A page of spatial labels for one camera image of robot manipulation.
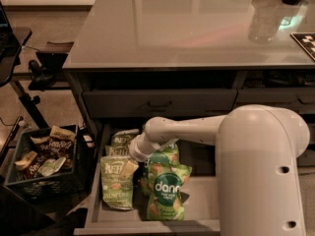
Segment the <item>drawer front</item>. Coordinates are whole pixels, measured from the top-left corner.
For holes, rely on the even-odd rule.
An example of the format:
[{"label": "drawer front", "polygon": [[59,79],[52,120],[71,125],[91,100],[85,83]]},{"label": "drawer front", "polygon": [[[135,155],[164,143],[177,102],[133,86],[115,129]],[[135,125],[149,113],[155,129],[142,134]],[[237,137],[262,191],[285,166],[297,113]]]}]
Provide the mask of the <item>drawer front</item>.
[{"label": "drawer front", "polygon": [[240,89],[236,106],[244,104],[266,104],[295,111],[315,111],[315,88]]},{"label": "drawer front", "polygon": [[205,116],[229,111],[234,89],[96,90],[83,93],[92,118]]}]

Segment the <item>checkered pattern board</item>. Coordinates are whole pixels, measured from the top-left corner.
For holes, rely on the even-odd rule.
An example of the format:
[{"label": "checkered pattern board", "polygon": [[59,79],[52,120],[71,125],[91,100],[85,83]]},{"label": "checkered pattern board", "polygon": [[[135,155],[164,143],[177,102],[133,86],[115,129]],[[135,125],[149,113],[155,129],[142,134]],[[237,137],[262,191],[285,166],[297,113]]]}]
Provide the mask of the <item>checkered pattern board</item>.
[{"label": "checkered pattern board", "polygon": [[291,36],[315,61],[315,33],[292,33]]}]

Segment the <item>gray countertop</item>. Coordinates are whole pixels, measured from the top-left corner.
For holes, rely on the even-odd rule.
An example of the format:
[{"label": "gray countertop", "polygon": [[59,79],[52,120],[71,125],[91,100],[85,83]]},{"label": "gray countertop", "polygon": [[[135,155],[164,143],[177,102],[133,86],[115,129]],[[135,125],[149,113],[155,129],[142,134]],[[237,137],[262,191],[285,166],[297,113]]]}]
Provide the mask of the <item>gray countertop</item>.
[{"label": "gray countertop", "polygon": [[315,0],[96,0],[64,66],[90,70],[314,69],[290,37]]}]

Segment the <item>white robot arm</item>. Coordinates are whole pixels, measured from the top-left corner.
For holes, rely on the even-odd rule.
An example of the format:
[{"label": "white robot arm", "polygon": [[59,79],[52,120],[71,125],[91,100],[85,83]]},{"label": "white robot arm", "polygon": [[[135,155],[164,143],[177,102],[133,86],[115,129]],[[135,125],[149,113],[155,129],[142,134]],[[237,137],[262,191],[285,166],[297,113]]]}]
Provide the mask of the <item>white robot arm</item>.
[{"label": "white robot arm", "polygon": [[144,161],[172,139],[216,146],[222,236],[305,236],[296,158],[310,133],[298,114],[247,105],[218,117],[155,117],[130,155]]}]

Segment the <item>gray floor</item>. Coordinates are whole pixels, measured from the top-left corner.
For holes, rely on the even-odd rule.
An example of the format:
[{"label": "gray floor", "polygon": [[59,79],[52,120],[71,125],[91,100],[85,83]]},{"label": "gray floor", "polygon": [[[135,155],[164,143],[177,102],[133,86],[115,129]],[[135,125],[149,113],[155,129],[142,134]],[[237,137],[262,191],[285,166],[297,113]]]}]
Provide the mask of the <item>gray floor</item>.
[{"label": "gray floor", "polygon": [[[87,11],[9,11],[8,17],[13,27],[30,27],[32,36],[27,46],[41,48],[46,41],[73,41],[80,32],[80,28],[87,16]],[[21,65],[16,72],[26,72],[31,59],[36,59],[35,51],[25,48],[21,53]],[[76,102],[69,90],[28,91],[30,81],[22,82],[25,90],[31,97],[39,95],[41,103],[37,106],[46,122],[51,125],[64,126],[70,124],[83,125]],[[18,116],[23,116],[26,122],[37,128],[24,106],[19,102],[16,93],[10,85],[0,88],[0,117],[5,124],[15,123]],[[7,139],[12,127],[0,123],[0,148]],[[0,169],[2,175],[6,174],[10,156]],[[300,168],[300,172],[313,172],[314,168]],[[301,195],[304,206],[304,218],[307,235],[315,235],[315,175],[300,176]],[[60,219],[84,197],[65,199],[56,204],[38,206],[39,209],[55,219]]]}]

